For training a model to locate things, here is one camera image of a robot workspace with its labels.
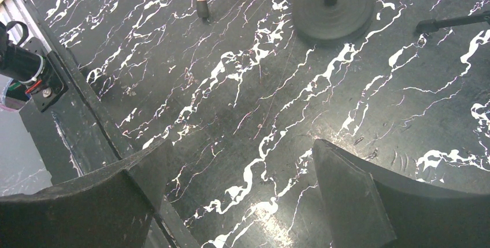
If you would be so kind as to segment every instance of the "marble table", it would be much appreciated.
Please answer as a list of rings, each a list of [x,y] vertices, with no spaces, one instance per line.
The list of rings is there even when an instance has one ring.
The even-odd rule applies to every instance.
[[[413,34],[490,0],[376,0],[336,49],[297,37],[292,0],[208,1],[204,23],[195,0],[33,0],[128,142],[174,142],[167,196],[203,247],[329,247],[317,138],[490,193],[490,27]]]

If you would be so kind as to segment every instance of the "black rubber tip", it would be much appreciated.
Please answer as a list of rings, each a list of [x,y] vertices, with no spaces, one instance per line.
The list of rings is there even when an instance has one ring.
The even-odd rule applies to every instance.
[[[198,1],[197,4],[198,17],[209,18],[209,8],[207,8],[207,1]]]
[[[374,15],[374,0],[338,0],[325,6],[324,0],[294,0],[292,21],[307,42],[336,46],[362,36]]]
[[[421,21],[420,23],[417,24],[415,31],[418,34],[437,32],[439,31],[439,29],[436,26],[436,23],[437,21],[434,18],[430,20]]]

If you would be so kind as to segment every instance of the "screw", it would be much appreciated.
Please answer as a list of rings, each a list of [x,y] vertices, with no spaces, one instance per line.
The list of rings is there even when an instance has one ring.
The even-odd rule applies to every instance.
[[[53,91],[51,90],[51,88],[46,88],[43,90],[43,97],[48,98],[52,93]]]

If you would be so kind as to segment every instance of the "scratched surface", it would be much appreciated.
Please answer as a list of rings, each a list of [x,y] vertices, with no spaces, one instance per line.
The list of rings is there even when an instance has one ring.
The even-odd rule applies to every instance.
[[[182,156],[168,198],[203,247],[329,247],[315,138],[421,182],[490,193],[490,0],[376,0],[369,32],[304,44],[291,0],[34,0],[128,141]]]

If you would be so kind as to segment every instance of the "black stand base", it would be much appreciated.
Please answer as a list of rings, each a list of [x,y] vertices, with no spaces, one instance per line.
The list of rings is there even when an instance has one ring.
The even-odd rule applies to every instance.
[[[292,21],[298,35],[310,43],[338,45],[364,34],[372,22],[374,0],[294,0]]]

